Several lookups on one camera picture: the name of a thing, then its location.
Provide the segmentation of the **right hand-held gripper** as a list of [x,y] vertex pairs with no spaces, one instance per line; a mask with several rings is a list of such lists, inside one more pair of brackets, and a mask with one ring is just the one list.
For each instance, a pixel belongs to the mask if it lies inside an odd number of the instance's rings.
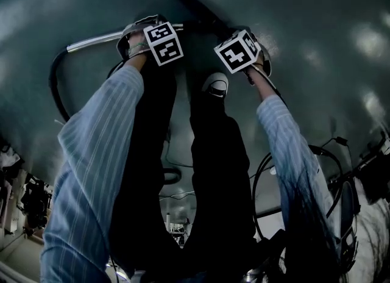
[[271,58],[267,49],[246,29],[236,30],[230,38],[217,45],[214,52],[232,74],[256,64],[261,56],[263,62],[259,66],[267,76],[271,75]]

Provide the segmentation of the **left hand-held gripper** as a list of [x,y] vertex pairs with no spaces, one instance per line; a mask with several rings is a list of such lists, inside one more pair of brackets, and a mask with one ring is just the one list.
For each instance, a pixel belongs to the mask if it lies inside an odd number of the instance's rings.
[[147,16],[126,26],[117,50],[124,61],[140,54],[152,54],[158,66],[183,57],[174,26],[161,15]]

